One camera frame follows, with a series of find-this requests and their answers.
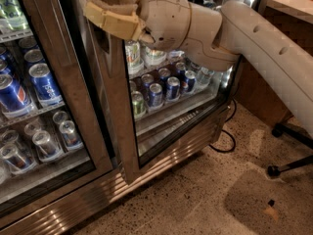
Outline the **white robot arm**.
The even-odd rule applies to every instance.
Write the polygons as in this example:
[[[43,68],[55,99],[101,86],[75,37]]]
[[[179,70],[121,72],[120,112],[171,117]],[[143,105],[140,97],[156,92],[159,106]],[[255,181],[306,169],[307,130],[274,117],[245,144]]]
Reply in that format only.
[[[313,58],[251,7],[211,10],[188,0],[79,0],[106,33],[151,49],[181,50],[194,63],[226,71],[244,56],[302,127],[313,135]]]

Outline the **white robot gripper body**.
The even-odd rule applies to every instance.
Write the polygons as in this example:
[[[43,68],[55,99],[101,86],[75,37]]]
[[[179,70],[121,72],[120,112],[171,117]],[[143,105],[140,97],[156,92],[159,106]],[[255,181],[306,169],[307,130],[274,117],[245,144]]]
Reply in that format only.
[[[139,17],[146,24],[142,42],[150,49],[183,49],[191,23],[188,0],[140,0]]]

